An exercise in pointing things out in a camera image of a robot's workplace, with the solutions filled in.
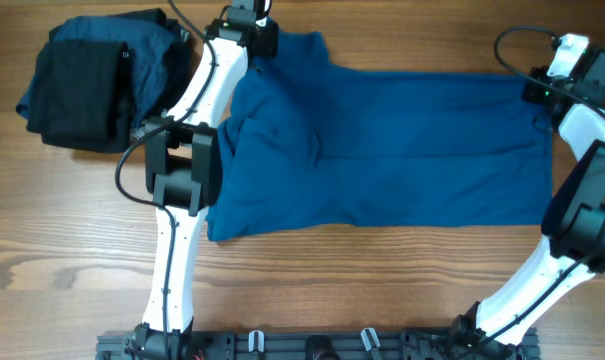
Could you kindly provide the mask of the blue polo shirt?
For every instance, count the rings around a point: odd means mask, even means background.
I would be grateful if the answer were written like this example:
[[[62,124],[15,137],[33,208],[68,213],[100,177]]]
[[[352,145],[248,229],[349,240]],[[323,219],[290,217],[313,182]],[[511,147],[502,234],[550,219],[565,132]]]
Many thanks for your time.
[[[317,33],[282,33],[218,129],[208,237],[322,224],[536,225],[552,192],[541,107],[508,75],[366,72]]]

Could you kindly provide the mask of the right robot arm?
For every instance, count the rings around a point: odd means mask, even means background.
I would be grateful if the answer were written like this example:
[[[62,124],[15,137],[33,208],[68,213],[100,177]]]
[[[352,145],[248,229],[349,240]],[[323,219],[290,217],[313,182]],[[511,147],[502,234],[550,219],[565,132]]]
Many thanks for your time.
[[[605,49],[575,34],[555,39],[553,49],[551,64],[527,80],[577,164],[551,200],[531,256],[497,292],[455,319],[442,346],[450,359],[522,357],[534,323],[605,272]]]

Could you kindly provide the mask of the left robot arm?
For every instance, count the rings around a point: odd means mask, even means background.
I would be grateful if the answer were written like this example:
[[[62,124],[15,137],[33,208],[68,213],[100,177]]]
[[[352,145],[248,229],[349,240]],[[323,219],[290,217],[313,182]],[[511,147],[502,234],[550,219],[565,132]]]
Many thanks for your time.
[[[151,294],[141,323],[122,347],[101,338],[99,359],[196,359],[192,277],[200,231],[222,181],[217,127],[238,82],[256,57],[277,53],[269,1],[233,1],[199,32],[200,62],[185,92],[151,118],[136,141],[145,148],[148,205],[158,239]]]

